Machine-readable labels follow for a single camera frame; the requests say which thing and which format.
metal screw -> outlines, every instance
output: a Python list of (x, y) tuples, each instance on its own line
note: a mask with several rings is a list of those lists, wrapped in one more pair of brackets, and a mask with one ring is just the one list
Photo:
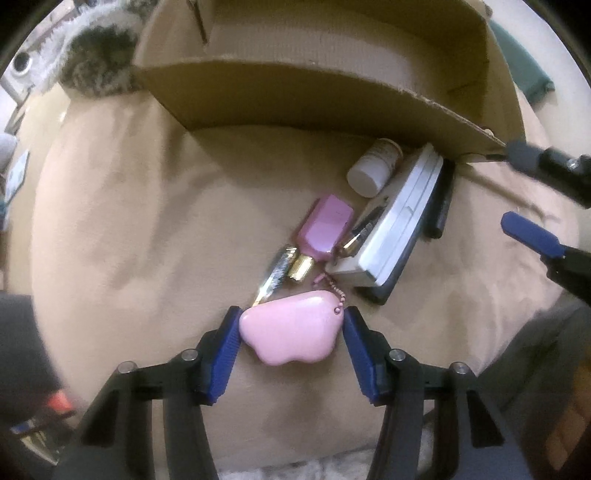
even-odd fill
[(117, 367), (117, 370), (120, 374), (130, 374), (131, 372), (137, 369), (138, 366), (135, 364), (135, 362), (132, 362), (131, 360), (127, 360), (126, 362), (120, 363)]
[(575, 170), (578, 168), (578, 166), (580, 165), (579, 159), (578, 158), (571, 158), (567, 163), (566, 166), (571, 169), (571, 170)]
[(470, 367), (467, 366), (463, 362), (453, 362), (452, 369), (455, 373), (460, 374), (460, 375), (466, 375), (467, 373), (470, 373), (470, 371), (471, 371)]
[(395, 362), (401, 362), (406, 358), (406, 352), (400, 348), (393, 348), (390, 350), (390, 358)]
[(192, 362), (198, 356), (199, 356), (199, 352), (196, 351), (194, 348), (190, 348), (188, 350), (184, 350), (183, 353), (181, 353), (181, 358), (183, 360), (185, 360), (186, 362)]

pink nail polish bottle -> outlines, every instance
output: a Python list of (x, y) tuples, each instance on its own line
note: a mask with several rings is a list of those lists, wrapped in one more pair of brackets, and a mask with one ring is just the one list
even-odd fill
[(320, 198), (297, 234), (300, 256), (289, 270), (289, 278), (300, 283), (316, 262), (330, 260), (352, 218), (353, 209), (335, 195)]

dark round hole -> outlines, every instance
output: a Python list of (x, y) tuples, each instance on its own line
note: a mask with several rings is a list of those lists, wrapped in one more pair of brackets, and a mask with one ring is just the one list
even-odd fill
[(21, 51), (14, 57), (12, 65), (18, 73), (21, 73), (24, 72), (29, 65), (29, 61), (31, 61), (31, 56), (26, 51)]

cardboard box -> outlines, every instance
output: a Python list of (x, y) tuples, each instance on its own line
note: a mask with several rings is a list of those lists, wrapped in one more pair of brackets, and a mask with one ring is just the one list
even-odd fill
[(452, 159), (524, 138), (505, 60), (463, 0), (161, 0), (134, 65), (191, 130), (335, 130)]

white case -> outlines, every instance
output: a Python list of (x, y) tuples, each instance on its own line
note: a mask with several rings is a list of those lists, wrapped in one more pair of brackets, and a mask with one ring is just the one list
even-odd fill
[(443, 166), (431, 144), (412, 153), (380, 194), (372, 199), (359, 220), (387, 202), (378, 224), (354, 257), (328, 263), (326, 271), (343, 283), (379, 287), (386, 282), (411, 239)]

